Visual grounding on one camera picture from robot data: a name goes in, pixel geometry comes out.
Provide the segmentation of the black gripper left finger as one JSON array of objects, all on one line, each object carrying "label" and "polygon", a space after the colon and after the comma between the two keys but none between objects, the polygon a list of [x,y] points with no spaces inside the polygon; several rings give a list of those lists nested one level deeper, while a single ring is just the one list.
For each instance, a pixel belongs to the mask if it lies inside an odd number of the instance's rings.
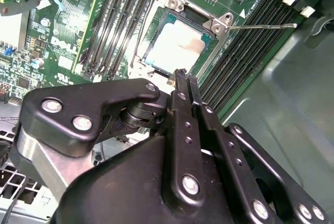
[{"label": "black gripper left finger", "polygon": [[140,127],[151,129],[153,137],[161,135],[172,100],[192,105],[190,76],[176,70],[170,94],[143,78],[33,90],[23,99],[10,159],[62,199],[77,178],[94,168],[95,144]]}]

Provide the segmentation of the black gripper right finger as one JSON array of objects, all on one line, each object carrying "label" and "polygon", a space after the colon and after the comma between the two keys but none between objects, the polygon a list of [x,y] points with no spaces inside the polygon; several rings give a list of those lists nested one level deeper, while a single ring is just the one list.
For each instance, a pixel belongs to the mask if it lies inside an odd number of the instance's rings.
[{"label": "black gripper right finger", "polygon": [[236,223],[329,223],[320,205],[244,128],[220,123],[193,76],[188,89],[201,146],[214,156]]}]

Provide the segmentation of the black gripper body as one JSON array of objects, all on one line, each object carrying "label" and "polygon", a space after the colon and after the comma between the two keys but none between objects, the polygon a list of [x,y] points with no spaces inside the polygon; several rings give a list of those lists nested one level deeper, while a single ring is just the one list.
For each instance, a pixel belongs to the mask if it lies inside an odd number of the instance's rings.
[{"label": "black gripper body", "polygon": [[82,174],[52,223],[247,223],[248,166],[203,103],[172,100],[167,129]]}]

